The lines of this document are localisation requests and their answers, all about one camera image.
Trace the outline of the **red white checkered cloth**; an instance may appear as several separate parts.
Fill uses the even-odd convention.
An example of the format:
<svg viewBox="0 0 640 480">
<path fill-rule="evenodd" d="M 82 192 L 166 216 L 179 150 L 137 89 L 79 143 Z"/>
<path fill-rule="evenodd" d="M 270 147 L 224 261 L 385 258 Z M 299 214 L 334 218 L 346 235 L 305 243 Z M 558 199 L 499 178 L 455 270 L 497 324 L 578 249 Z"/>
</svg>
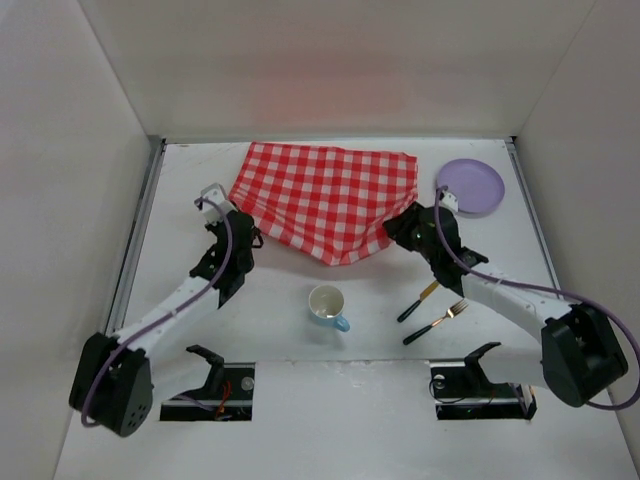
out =
<svg viewBox="0 0 640 480">
<path fill-rule="evenodd" d="M 229 197 L 265 235 L 328 266 L 387 248 L 383 224 L 418 198 L 403 152 L 254 142 Z"/>
</svg>

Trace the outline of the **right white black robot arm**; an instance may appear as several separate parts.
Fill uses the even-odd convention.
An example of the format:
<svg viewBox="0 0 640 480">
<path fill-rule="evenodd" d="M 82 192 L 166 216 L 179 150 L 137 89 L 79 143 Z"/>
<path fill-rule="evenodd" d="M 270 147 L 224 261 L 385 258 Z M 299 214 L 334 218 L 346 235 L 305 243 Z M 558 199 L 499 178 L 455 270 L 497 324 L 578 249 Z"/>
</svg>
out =
<svg viewBox="0 0 640 480">
<path fill-rule="evenodd" d="M 537 342 L 533 350 L 493 342 L 472 352 L 465 362 L 480 380 L 541 386 L 580 407 L 627 374 L 603 308 L 508 279 L 486 256 L 462 245 L 450 210 L 413 203 L 383 228 L 398 246 L 419 253 L 442 287 L 491 309 Z"/>
</svg>

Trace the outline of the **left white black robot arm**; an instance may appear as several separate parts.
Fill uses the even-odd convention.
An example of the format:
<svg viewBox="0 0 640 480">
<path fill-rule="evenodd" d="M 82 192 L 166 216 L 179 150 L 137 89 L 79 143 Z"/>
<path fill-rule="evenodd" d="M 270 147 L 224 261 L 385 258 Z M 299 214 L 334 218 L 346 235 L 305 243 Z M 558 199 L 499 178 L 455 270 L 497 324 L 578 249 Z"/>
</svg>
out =
<svg viewBox="0 0 640 480">
<path fill-rule="evenodd" d="M 85 342 L 69 395 L 84 427 L 101 426 L 126 438 L 154 403 L 174 398 L 214 415 L 223 410 L 204 402 L 215 396 L 226 401 L 232 393 L 223 357 L 181 341 L 239 291 L 263 240 L 253 218 L 236 210 L 207 228 L 215 243 L 167 299 L 142 320 Z"/>
</svg>

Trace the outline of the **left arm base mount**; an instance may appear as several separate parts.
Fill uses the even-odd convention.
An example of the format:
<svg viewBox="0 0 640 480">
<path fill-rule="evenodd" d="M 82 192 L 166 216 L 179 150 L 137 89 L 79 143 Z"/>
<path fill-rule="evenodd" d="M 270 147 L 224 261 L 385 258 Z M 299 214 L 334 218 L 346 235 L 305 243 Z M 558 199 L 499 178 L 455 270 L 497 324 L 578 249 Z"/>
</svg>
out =
<svg viewBox="0 0 640 480">
<path fill-rule="evenodd" d="M 227 363 L 214 387 L 187 391 L 161 405 L 161 422 L 248 422 L 253 415 L 255 363 Z"/>
</svg>

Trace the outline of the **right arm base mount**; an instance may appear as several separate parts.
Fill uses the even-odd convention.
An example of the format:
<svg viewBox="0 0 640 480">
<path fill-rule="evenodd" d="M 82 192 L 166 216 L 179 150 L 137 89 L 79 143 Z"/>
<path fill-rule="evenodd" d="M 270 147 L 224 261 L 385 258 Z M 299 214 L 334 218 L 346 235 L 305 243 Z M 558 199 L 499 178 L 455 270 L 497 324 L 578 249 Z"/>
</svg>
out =
<svg viewBox="0 0 640 480">
<path fill-rule="evenodd" d="M 463 361 L 438 361 L 429 366 L 428 389 L 438 420 L 530 421 L 537 412 L 528 385 L 481 380 Z"/>
</svg>

